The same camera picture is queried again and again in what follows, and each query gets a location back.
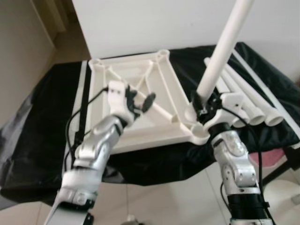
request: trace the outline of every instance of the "black cable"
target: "black cable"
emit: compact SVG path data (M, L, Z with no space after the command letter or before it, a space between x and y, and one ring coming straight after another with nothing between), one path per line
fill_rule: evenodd
M229 109L226 109L224 107L222 107L222 109L225 110L225 111L227 111L227 112L229 112L229 113L231 113L232 115L236 116L237 118L239 118L242 121L242 123L246 127L249 128L249 130L250 130L250 132L251 132L251 134L252 134L252 136L253 136L256 144L257 144L257 153L258 153L258 185L259 185L259 189L261 191L262 200L265 202L264 195L263 195L263 158L262 158L261 146L259 144L259 139L257 138L257 136L255 134L255 131L252 129L252 127L249 124L247 124L246 121L243 118L241 118L238 114L236 114L235 112L233 112L233 111L231 111ZM266 211L268 217L272 220L273 225L276 225L276 223L275 223L275 221L274 221L274 219L273 219L273 217L272 217L272 215L271 215L271 213L270 213L270 211L269 211L269 209L268 209L267 206L265 207L265 211Z
M96 98L98 98L103 91L108 91L108 87L106 88L103 88L101 91L99 91L90 101L88 101L88 105L90 103L92 103ZM71 142L70 142L70 137L69 137L69 129L70 129L70 124L71 124L71 121L74 119L74 117L79 114L81 111L81 108L78 109L70 118L69 120L67 121L67 124L66 124L66 129L65 129L65 136L66 136L66 141L67 141L67 146L68 146L68 153L66 154L65 156L65 159L64 159L64 169L65 171L67 170L67 165L66 165L66 162L67 162L67 157L69 156L69 154L71 154L71 157L72 157L72 162L74 161L74 155L72 154L71 152L71 149L73 146L71 146Z
M228 211L230 211L229 205L227 204L225 197L223 195L223 191L222 191L223 185L224 185L224 182L222 181L221 186L220 186L221 197L223 199L224 204L226 205L226 208L228 209Z

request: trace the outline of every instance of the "black cloth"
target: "black cloth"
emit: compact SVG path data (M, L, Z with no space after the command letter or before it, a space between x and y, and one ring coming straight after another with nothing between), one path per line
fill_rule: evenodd
M246 44L238 43L235 49L300 125L300 90L296 85ZM202 46L170 51L171 64L188 97L205 71L204 58L213 50L214 46ZM233 56L229 64L269 101ZM61 184L64 130L72 113L80 68L81 62L55 65L0 130L0 188L7 199L19 203L54 200ZM275 127L261 124L253 129L262 151L299 142L285 121ZM249 129L238 132L249 152L256 152ZM209 144L179 143L127 152L110 157L103 181L146 186L185 180L214 161Z

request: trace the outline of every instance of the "white wall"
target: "white wall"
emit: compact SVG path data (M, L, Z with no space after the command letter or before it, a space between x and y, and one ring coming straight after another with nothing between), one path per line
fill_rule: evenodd
M52 50L30 0L0 1L0 127L34 88Z
M234 0L73 0L93 58L215 44ZM299 0L257 0L240 36L295 80Z

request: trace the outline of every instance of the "tile floor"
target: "tile floor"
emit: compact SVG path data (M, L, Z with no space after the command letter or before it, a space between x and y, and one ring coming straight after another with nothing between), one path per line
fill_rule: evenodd
M60 34L55 44L51 65L90 58L79 25ZM290 171L280 178L295 181ZM214 163L186 181L149 187L128 185L129 212L146 225L226 225L230 214L219 193L220 183L219 167ZM126 205L126 185L103 183L92 210L94 224L121 224L127 216ZM0 224L42 225L49 210L40 202L20 204L0 211Z

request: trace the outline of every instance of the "pink object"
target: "pink object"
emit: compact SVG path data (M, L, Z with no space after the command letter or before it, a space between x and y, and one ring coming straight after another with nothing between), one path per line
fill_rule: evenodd
M262 166L272 167L285 155L282 149L273 149L262 153ZM249 158L258 166L258 153L251 153Z

